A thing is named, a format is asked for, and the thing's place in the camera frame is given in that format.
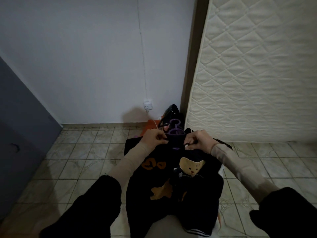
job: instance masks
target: brown star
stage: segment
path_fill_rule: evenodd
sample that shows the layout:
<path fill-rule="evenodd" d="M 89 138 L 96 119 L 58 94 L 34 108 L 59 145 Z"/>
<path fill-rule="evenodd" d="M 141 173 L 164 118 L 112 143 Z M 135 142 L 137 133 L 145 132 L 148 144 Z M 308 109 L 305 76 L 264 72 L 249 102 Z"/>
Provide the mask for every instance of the brown star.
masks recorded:
<path fill-rule="evenodd" d="M 151 189 L 151 191 L 153 192 L 153 196 L 151 196 L 151 200 L 159 200 L 162 197 L 166 196 L 167 198 L 171 198 L 172 196 L 172 192 L 173 192 L 173 187 L 172 185 L 169 183 L 168 179 L 165 184 L 162 187 L 154 187 Z"/>

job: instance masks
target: black garment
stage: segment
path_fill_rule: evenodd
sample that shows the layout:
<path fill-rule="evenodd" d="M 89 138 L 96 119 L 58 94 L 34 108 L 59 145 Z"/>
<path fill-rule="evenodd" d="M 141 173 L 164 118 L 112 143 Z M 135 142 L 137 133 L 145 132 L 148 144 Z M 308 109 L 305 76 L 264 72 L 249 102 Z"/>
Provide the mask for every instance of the black garment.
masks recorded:
<path fill-rule="evenodd" d="M 140 140 L 128 139 L 125 154 Z M 191 176 L 179 167 L 182 157 L 194 162 L 205 160 L 206 163 Z M 176 215 L 188 233 L 210 236 L 224 185 L 218 174 L 220 167 L 220 161 L 201 150 L 174 150 L 173 144 L 157 146 L 133 173 L 128 184 L 126 211 L 131 238 L 145 237 L 151 225 L 166 215 Z M 152 189 L 164 185 L 172 187 L 170 196 L 155 197 Z"/>
<path fill-rule="evenodd" d="M 120 213 L 121 187 L 110 176 L 101 176 L 89 190 L 54 224 L 44 228 L 39 237 L 106 237 Z"/>
<path fill-rule="evenodd" d="M 271 192 L 250 217 L 272 238 L 317 236 L 317 209 L 289 187 Z"/>

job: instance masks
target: finger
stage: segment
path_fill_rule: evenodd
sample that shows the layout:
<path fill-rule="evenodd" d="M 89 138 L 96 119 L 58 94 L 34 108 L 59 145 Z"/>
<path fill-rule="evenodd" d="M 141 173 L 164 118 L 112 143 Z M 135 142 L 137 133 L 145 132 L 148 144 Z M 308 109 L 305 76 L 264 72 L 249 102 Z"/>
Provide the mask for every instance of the finger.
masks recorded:
<path fill-rule="evenodd" d="M 164 139 L 167 139 L 167 136 L 166 136 L 166 134 L 164 133 L 163 130 L 157 129 L 157 130 L 156 130 L 156 135 L 157 135 L 157 136 L 162 136 Z"/>
<path fill-rule="evenodd" d="M 186 150 L 199 149 L 199 144 L 192 144 L 185 147 Z"/>
<path fill-rule="evenodd" d="M 160 140 L 157 140 L 156 141 L 157 145 L 160 145 L 160 144 L 167 144 L 168 141 L 167 140 L 164 140 L 164 139 L 160 139 Z"/>
<path fill-rule="evenodd" d="M 196 138 L 196 135 L 197 135 L 197 131 L 187 134 L 186 137 L 185 137 L 184 144 L 190 143 L 190 140 Z"/>

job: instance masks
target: hand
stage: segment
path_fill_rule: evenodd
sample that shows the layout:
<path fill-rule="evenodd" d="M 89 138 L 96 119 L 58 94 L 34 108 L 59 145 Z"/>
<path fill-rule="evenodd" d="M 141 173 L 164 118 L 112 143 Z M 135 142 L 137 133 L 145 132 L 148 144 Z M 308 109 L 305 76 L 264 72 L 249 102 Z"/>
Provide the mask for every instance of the hand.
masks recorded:
<path fill-rule="evenodd" d="M 186 150 L 200 149 L 210 154 L 212 148 L 216 144 L 219 144 L 219 142 L 214 140 L 205 130 L 198 130 L 187 134 L 184 144 L 188 144 L 188 146 L 185 147 Z"/>
<path fill-rule="evenodd" d="M 168 143 L 168 141 L 164 139 L 167 139 L 164 131 L 158 129 L 148 129 L 140 142 L 145 143 L 152 152 L 159 144 Z"/>

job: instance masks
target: white quilted mattress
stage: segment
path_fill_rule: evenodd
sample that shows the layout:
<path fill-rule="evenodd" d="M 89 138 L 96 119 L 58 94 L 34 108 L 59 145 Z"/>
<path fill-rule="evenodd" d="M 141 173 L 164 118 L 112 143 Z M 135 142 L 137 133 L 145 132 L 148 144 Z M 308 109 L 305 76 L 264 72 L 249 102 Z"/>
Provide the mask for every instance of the white quilted mattress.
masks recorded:
<path fill-rule="evenodd" d="M 210 0 L 186 127 L 317 140 L 317 0 Z"/>

